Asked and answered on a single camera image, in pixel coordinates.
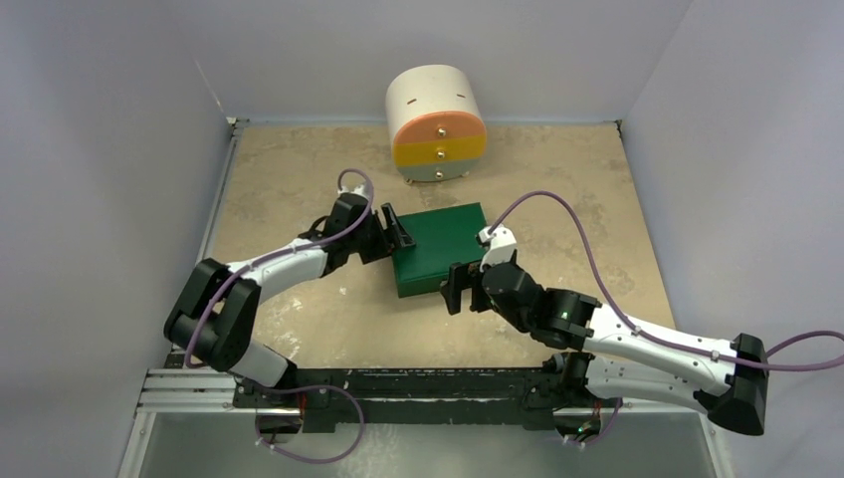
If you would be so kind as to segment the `green jewelry box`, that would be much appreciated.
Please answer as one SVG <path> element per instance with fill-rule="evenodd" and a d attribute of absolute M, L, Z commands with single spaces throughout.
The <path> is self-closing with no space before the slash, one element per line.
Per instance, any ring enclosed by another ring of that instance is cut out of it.
<path fill-rule="evenodd" d="M 400 298 L 437 293 L 451 265 L 474 262 L 484 255 L 476 239 L 487 226 L 479 202 L 406 214 L 398 220 L 415 242 L 391 256 Z"/>

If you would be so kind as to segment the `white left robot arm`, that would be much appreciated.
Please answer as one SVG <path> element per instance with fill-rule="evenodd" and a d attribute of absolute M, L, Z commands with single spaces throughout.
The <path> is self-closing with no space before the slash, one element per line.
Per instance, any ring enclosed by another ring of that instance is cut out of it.
<path fill-rule="evenodd" d="M 368 264 L 414 245 L 390 204 L 375 210 L 365 194 L 342 192 L 328 215 L 278 250 L 228 264 L 212 258 L 198 262 L 163 334 L 184 349 L 186 365 L 208 365 L 249 379 L 270 406 L 286 406 L 296 397 L 298 367 L 254 339 L 259 306 L 331 274 L 353 254 Z"/>

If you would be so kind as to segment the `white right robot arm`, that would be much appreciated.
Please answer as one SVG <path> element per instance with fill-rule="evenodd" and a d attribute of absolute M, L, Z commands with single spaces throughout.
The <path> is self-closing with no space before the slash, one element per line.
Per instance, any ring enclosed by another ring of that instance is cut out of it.
<path fill-rule="evenodd" d="M 713 424 L 747 435 L 764 433 L 768 373 L 760 339 L 740 334 L 714 340 L 631 319 L 623 323 L 594 297 L 544 288 L 515 263 L 454 264 L 440 285 L 449 314 L 492 311 L 561 358 L 546 365 L 559 374 L 561 397 L 638 398 L 684 406 Z"/>

